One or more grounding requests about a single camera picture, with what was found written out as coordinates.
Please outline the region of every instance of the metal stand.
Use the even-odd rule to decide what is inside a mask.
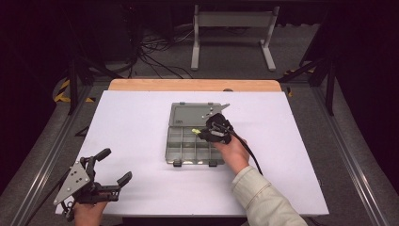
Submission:
[[[267,27],[267,37],[260,40],[264,59],[271,72],[276,70],[276,65],[270,54],[269,43],[273,29],[279,15],[279,7],[273,11],[263,12],[230,12],[230,11],[200,11],[199,6],[194,10],[194,45],[191,59],[191,70],[199,68],[200,61],[200,26],[237,26],[237,27]]]

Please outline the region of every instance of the metal frame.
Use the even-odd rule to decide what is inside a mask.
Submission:
[[[35,207],[36,202],[39,199],[40,193],[43,190],[47,180],[50,176],[50,173],[53,170],[53,167],[56,164],[56,161],[61,153],[62,147],[66,141],[67,134],[70,132],[74,121],[76,120],[77,115],[79,114],[82,105],[84,104],[88,94],[91,90],[90,86],[84,86],[83,90],[79,96],[79,102],[74,109],[73,113],[64,121],[61,130],[59,131],[58,136],[56,137],[56,141],[53,144],[50,152],[47,154],[46,159],[44,160],[43,165],[41,166],[38,174],[35,177],[32,186],[29,188],[24,201],[21,203],[20,209],[16,213],[13,221],[11,222],[11,226],[14,225],[25,225],[27,219],[33,208]]]
[[[376,202],[375,194],[370,188],[370,185],[367,182],[367,178],[365,177],[363,171],[361,170],[358,160],[356,160],[356,157],[346,145],[340,126],[335,118],[329,114],[328,109],[324,106],[325,98],[323,92],[319,88],[311,88],[311,91],[317,101],[317,104],[319,104],[320,109],[322,109],[328,126],[335,137],[340,155],[345,163],[350,177],[352,178],[353,184],[359,193],[370,220],[372,221],[373,225],[390,225],[382,213],[378,203]]]
[[[267,36],[260,40],[264,59],[269,71],[276,70],[273,57],[270,54],[269,43],[279,15],[279,7],[273,11],[263,12],[230,12],[230,11],[200,11],[199,6],[194,9],[194,44],[191,58],[191,70],[199,68],[200,61],[200,26],[239,26],[239,27],[266,27]]]

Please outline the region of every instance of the dark background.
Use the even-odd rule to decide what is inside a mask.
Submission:
[[[172,27],[191,23],[194,11],[192,6],[134,7],[137,20],[166,39],[173,36]],[[283,6],[278,24],[326,20],[304,59],[337,50],[336,75],[345,99],[376,161],[399,191],[398,8],[368,1],[332,8],[326,17],[327,8]],[[73,56],[102,65],[132,57],[127,28],[137,24],[123,20],[121,5],[7,0],[0,8],[1,192],[52,114],[53,89]]]

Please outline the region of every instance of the metal rod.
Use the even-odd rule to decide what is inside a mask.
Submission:
[[[319,88],[311,88],[311,90],[317,101],[317,104],[324,113],[326,121],[332,133],[334,134],[334,137],[336,138],[335,141],[339,148],[341,158],[346,165],[349,175],[352,178],[353,184],[359,193],[370,220],[372,221],[373,225],[390,225],[383,215],[378,203],[376,202],[374,192],[370,188],[370,185],[367,182],[367,178],[365,177],[363,171],[361,170],[358,160],[356,160],[356,157],[348,149],[340,126],[335,118],[329,115],[329,112],[325,107],[325,98],[323,96],[323,92]]]
[[[91,87],[84,86],[81,95],[79,96],[79,104],[77,105],[76,109],[73,113],[67,117],[64,121],[61,130],[56,137],[56,141],[53,144],[50,152],[48,153],[46,159],[44,160],[43,165],[41,166],[38,174],[35,177],[35,180],[30,187],[29,191],[27,192],[23,203],[21,203],[20,209],[18,210],[17,214],[15,215],[13,221],[11,222],[11,226],[16,225],[25,225],[27,219],[29,218],[29,214],[31,213],[32,209],[35,207],[36,201],[39,199],[40,193],[43,190],[51,171],[53,170],[54,165],[56,164],[56,160],[58,159],[62,147],[65,143],[67,138],[67,134],[72,128],[73,122],[76,119],[80,109],[82,108],[83,103],[85,102],[86,98],[88,97],[88,93],[90,92]]]

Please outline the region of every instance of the metal bracket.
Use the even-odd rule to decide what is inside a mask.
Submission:
[[[71,171],[68,174],[68,177],[65,179],[61,189],[59,189],[53,204],[60,204],[80,188],[87,185],[89,182],[90,178],[88,177],[86,170],[83,169],[83,166],[79,161],[76,161],[75,164],[73,164]]]

